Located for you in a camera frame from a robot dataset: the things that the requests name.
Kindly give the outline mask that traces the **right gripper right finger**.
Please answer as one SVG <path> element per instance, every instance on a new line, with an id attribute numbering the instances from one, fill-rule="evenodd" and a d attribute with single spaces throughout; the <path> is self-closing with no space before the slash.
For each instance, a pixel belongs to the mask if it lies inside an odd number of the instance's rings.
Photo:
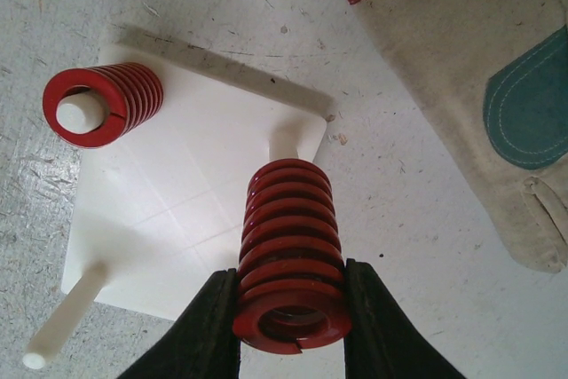
<path id="1" fill-rule="evenodd" d="M 414 327 L 372 265 L 346 261 L 351 331 L 343 339 L 347 378 L 462 378 Z"/>

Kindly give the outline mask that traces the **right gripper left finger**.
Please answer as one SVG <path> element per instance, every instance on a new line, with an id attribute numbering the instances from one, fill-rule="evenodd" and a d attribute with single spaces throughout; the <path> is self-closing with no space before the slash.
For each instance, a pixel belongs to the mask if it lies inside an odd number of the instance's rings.
<path id="1" fill-rule="evenodd" d="M 170 330 L 120 377 L 237 378 L 241 341 L 233 333 L 237 272 L 213 272 Z"/>

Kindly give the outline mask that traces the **medium red spring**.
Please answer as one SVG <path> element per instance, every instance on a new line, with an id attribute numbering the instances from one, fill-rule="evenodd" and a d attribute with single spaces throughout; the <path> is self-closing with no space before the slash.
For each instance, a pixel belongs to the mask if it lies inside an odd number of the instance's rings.
<path id="1" fill-rule="evenodd" d="M 351 330 L 345 266 L 326 174 L 300 159 L 250 179 L 233 332 L 260 350 L 295 355 Z"/>

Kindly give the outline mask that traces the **short red spring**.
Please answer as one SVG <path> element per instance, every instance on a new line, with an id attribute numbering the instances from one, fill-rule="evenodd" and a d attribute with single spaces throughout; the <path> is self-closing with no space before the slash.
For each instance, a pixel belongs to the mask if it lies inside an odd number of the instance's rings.
<path id="1" fill-rule="evenodd" d="M 43 91 L 51 129 L 81 148 L 106 146 L 152 118 L 164 90 L 157 74 L 136 62 L 64 70 Z"/>

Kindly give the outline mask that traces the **beige work glove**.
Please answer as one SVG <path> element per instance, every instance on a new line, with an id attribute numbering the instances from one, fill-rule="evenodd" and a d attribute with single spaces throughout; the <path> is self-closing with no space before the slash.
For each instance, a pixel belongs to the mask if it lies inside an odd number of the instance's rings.
<path id="1" fill-rule="evenodd" d="M 348 0 L 519 264 L 567 265 L 567 0 Z"/>

